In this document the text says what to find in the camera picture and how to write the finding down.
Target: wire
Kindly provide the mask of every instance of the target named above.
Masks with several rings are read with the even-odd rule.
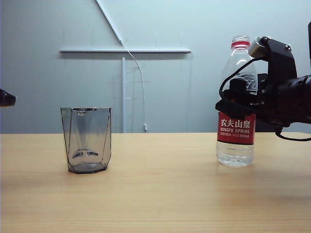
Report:
[[[223,92],[223,88],[225,86],[225,84],[230,80],[232,79],[234,76],[236,76],[241,70],[243,70],[245,67],[247,67],[249,64],[251,64],[252,62],[255,62],[255,61],[258,61],[258,60],[262,60],[261,57],[258,57],[258,58],[254,58],[250,61],[248,61],[247,63],[245,63],[243,66],[241,66],[239,69],[237,69],[233,74],[231,74],[229,77],[225,78],[225,80],[223,81],[223,83],[221,84],[220,88],[219,88],[219,95],[222,99],[224,99],[225,101],[228,101],[230,103],[232,103],[233,105],[236,105],[238,107],[241,107],[241,108],[244,108],[244,109],[247,109],[249,111],[251,111],[252,113],[255,113],[255,114],[265,114],[266,116],[270,116],[270,117],[275,117],[275,118],[280,118],[279,115],[277,114],[272,114],[272,113],[267,113],[267,112],[264,112],[264,111],[260,111],[260,110],[256,110],[256,109],[252,109],[252,108],[248,108],[248,107],[245,107],[244,105],[241,105],[241,104],[238,104],[236,102],[233,102],[231,100],[229,100],[224,92]],[[289,121],[293,121],[293,122],[302,122],[302,123],[309,123],[305,120],[293,120],[292,118],[290,117],[285,117],[283,116],[282,118],[284,119],[288,119]],[[289,138],[289,137],[285,137],[283,135],[281,135],[282,133],[282,129],[283,127],[280,126],[280,125],[277,125],[276,126],[276,129],[275,129],[275,133],[276,133],[276,136],[282,138],[282,139],[285,139],[285,140],[290,140],[290,141],[298,141],[298,142],[307,142],[307,141],[311,141],[311,137],[310,138]]]
[[[238,68],[233,74],[231,74],[230,76],[228,76],[227,78],[225,78],[225,80],[223,81],[223,83],[221,84],[220,88],[219,88],[219,95],[222,99],[224,99],[225,101],[227,102],[230,102],[232,105],[235,105],[237,107],[240,107],[240,108],[243,108],[243,109],[246,109],[252,113],[255,113],[255,114],[264,114],[265,116],[267,117],[271,117],[271,118],[276,118],[276,119],[283,119],[283,120],[287,120],[287,121],[290,121],[290,122],[301,122],[301,123],[308,123],[310,124],[311,122],[310,121],[307,121],[305,119],[293,119],[292,117],[288,117],[288,116],[280,116],[278,114],[274,114],[274,113],[268,113],[268,112],[264,112],[262,110],[257,110],[257,109],[253,109],[253,108],[249,108],[249,107],[246,107],[242,104],[239,104],[239,103],[236,103],[236,102],[233,102],[231,101],[230,99],[228,99],[224,92],[223,92],[223,88],[225,86],[225,84],[230,80],[232,79],[234,76],[236,76],[241,70],[243,70],[245,67],[247,67],[249,64],[251,64],[252,62],[255,62],[255,61],[258,61],[258,60],[262,60],[262,57],[258,57],[258,58],[254,58],[250,61],[248,61],[247,63],[245,63],[243,66],[241,66],[240,68]]]
[[[127,49],[127,47],[123,43],[122,43],[122,45],[125,48],[125,50],[131,55],[131,57],[135,61],[136,65],[140,71],[141,86],[142,86],[142,108],[143,108],[143,120],[144,120],[143,126],[144,126],[145,133],[147,133],[148,129],[147,129],[147,124],[146,124],[145,88],[144,88],[144,79],[143,79],[142,71],[141,71],[141,68],[140,68],[138,62],[136,61],[135,57],[131,54],[131,52]]]
[[[281,135],[283,127],[281,126],[276,126],[276,136],[285,139],[285,140],[290,140],[290,141],[297,141],[297,142],[308,142],[311,141],[311,137],[309,138],[290,138],[290,137],[285,137]]]

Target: gray wall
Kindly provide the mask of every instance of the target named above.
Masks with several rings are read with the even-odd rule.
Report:
[[[128,48],[178,48],[186,55],[135,55],[145,80],[150,132],[214,132],[220,74],[232,36],[291,43],[298,75],[310,74],[309,0],[102,0]],[[60,133],[60,106],[111,106],[121,131],[121,59],[127,72],[127,131],[142,132],[140,74],[127,54],[60,54],[61,47],[121,49],[93,0],[2,0],[2,133]],[[266,64],[256,64],[258,72]],[[311,132],[296,125],[293,131]]]

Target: table surface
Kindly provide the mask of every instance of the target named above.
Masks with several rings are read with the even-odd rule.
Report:
[[[3,134],[1,230],[311,232],[311,142],[256,133],[243,168],[218,163],[215,144],[215,133],[112,134],[108,169],[77,175],[62,134]]]

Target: bottle label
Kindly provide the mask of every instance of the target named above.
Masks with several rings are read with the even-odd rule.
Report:
[[[253,145],[256,115],[245,116],[245,119],[230,118],[224,113],[218,113],[217,141]]]

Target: screw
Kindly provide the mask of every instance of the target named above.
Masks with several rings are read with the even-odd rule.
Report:
[[[287,50],[291,50],[291,49],[292,49],[291,44],[285,45],[285,49],[287,49]]]

